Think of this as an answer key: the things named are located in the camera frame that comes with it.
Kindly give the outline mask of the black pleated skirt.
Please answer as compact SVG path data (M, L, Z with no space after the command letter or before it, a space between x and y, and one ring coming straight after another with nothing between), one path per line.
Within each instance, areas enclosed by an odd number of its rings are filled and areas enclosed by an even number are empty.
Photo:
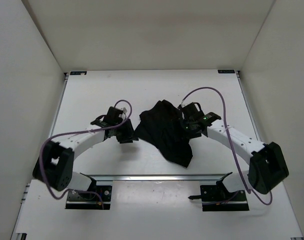
M167 161L187 168L193 152L181 125L180 111L164 99L143 111L139 118L135 136L155 146Z

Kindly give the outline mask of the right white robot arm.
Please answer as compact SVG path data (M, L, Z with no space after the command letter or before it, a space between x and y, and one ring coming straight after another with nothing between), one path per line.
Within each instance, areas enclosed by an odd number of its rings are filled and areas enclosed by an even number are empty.
M228 173L216 182L216 195L221 200L228 200L240 190L255 190L266 195L289 176L282 149L277 143L252 139L213 112L199 118L185 117L183 128L221 143L232 151L234 157L240 157L248 165L247 170L241 170L236 161L238 172Z

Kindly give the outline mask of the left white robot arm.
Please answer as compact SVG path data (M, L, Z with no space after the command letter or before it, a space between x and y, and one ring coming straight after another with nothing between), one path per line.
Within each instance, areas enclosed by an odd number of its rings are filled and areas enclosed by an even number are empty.
M79 191L85 199L93 198L97 192L95 180L86 174L74 172L74 160L111 137L116 137L120 144L138 140L130 119L117 128L113 127L115 125L116 123L94 120L82 134L46 143L42 152L42 164L50 187L59 192L72 189Z

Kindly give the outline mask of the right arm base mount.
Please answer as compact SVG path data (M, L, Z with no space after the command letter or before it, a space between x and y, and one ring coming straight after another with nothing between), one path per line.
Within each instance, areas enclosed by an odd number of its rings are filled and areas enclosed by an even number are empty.
M246 193L243 190L227 192L218 185L201 185L199 195L190 195L191 201L201 200L203 212L249 211Z

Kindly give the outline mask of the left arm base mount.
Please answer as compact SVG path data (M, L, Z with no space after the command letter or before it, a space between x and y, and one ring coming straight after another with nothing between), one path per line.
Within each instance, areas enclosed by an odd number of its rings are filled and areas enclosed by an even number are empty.
M96 183L95 192L100 195L102 201L95 194L69 192L66 197L65 209L67 210L110 210L112 200L113 183Z

